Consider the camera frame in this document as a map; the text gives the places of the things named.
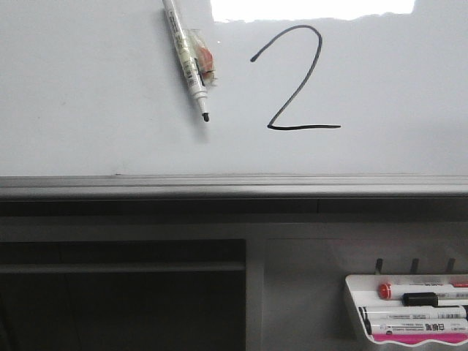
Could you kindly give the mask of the black hook middle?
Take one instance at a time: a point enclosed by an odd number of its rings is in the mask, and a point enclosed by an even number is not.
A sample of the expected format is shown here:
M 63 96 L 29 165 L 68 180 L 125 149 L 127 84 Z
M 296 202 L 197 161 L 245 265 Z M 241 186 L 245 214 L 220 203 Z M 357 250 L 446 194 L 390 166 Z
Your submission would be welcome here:
M 409 273 L 411 275 L 417 275 L 419 271 L 419 263 L 420 259 L 419 258 L 413 258 L 410 266 Z

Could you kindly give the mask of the pink whiteboard eraser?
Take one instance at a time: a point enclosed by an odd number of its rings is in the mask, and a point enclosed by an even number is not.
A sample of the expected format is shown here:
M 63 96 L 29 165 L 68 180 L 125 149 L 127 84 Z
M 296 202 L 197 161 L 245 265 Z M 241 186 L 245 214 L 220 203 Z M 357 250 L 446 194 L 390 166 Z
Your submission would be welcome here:
M 372 338 L 375 341 L 397 341 L 403 344 L 418 344 L 423 341 L 458 344 L 467 340 L 467 333 L 374 334 Z

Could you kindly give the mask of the black hook right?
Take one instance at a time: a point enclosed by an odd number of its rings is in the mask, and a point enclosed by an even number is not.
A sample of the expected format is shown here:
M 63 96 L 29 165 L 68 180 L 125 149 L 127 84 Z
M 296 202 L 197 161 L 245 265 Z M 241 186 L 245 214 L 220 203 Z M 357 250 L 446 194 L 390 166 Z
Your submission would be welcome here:
M 456 264 L 456 259 L 455 258 L 450 258 L 447 263 L 447 269 L 446 272 L 448 274 L 454 274 L 455 272 L 455 264 Z

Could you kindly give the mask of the black capped marker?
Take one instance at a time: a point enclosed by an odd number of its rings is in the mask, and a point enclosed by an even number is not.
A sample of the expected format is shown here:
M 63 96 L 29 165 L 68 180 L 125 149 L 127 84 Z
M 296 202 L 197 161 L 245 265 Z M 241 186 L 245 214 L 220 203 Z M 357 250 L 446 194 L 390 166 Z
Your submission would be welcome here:
M 414 292 L 403 294 L 402 303 L 404 306 L 458 306 L 467 305 L 467 299 L 447 298 L 434 292 Z

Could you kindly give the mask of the white marker tray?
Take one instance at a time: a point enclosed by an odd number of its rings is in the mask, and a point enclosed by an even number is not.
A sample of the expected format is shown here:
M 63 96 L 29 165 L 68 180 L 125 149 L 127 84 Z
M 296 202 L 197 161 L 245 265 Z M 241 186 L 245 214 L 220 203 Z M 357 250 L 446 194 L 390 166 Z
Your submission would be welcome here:
M 467 275 L 349 275 L 345 279 L 345 301 L 362 350 L 466 350 L 467 340 L 458 344 L 443 341 L 423 341 L 418 344 L 403 344 L 397 341 L 375 341 L 367 334 L 359 307 L 404 306 L 401 299 L 384 300 L 378 296 L 377 287 L 382 283 L 467 283 Z

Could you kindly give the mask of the red magnet taped to marker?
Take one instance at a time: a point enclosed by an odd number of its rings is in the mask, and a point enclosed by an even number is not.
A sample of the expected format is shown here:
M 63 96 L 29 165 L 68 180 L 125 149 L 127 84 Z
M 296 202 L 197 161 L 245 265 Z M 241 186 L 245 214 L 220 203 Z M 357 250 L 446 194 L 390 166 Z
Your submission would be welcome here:
M 209 86 L 215 86 L 215 64 L 212 52 L 209 50 L 199 29 L 188 30 L 189 40 L 193 45 L 201 77 Z

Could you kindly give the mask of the white marker with black end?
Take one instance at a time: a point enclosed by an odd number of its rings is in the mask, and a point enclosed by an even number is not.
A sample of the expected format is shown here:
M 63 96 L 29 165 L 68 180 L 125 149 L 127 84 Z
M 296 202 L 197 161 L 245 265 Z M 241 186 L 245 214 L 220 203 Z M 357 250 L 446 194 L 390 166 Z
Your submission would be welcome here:
M 362 306 L 364 320 L 467 320 L 465 306 Z

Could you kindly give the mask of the white whiteboard with grey frame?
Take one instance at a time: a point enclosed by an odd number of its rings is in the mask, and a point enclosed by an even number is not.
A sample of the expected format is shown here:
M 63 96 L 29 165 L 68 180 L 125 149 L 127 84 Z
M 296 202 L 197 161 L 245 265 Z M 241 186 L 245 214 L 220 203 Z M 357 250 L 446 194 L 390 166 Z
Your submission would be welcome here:
M 467 196 L 465 1 L 1 3 L 1 199 Z

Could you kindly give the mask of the black hook left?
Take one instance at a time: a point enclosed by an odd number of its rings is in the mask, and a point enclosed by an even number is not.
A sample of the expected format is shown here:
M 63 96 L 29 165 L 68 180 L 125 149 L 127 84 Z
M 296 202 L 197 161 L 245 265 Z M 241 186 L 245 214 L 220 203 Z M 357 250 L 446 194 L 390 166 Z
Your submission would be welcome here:
M 382 267 L 383 267 L 383 259 L 382 258 L 376 259 L 374 274 L 375 275 L 381 275 L 382 274 Z

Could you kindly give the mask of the black hook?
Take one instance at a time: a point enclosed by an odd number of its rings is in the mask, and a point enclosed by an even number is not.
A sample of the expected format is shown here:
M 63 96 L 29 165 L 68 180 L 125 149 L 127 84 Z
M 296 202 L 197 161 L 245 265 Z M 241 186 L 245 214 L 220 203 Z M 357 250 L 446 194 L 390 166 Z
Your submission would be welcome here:
M 383 259 L 382 258 L 376 259 L 374 274 L 375 275 L 381 275 L 382 274 L 382 267 L 383 267 Z
M 417 275 L 419 271 L 419 263 L 420 259 L 419 258 L 413 258 L 410 266 L 409 273 L 411 275 Z
M 455 258 L 450 258 L 447 263 L 447 269 L 446 272 L 448 274 L 454 274 L 455 272 L 455 264 L 456 264 L 456 259 Z

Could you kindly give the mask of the white labelled marker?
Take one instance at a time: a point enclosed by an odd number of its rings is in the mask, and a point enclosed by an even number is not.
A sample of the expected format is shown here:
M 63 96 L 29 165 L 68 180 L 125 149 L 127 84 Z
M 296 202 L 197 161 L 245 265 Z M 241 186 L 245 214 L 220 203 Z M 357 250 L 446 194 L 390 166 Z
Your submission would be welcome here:
M 376 335 L 429 335 L 444 333 L 467 334 L 465 319 L 426 319 L 426 320 L 365 320 L 367 334 Z

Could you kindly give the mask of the red capped marker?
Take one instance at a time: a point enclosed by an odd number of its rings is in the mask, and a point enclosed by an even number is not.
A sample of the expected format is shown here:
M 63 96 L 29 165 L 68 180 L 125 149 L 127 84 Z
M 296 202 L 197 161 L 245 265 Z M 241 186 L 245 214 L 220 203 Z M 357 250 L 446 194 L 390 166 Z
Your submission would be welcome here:
M 467 299 L 467 283 L 382 283 L 377 287 L 378 296 L 384 300 L 402 299 L 404 294 L 435 294 L 441 299 Z

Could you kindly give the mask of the white black whiteboard marker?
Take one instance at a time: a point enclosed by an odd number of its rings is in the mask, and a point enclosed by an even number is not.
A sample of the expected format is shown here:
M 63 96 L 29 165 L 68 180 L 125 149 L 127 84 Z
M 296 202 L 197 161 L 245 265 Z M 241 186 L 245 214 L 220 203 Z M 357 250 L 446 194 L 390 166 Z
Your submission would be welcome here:
M 175 1 L 162 0 L 174 47 L 180 62 L 182 72 L 188 86 L 189 95 L 195 101 L 204 122 L 209 122 L 207 106 L 208 91 L 202 77 L 200 65 L 195 53 L 195 45 L 189 38 L 189 32 L 184 28 L 181 13 Z

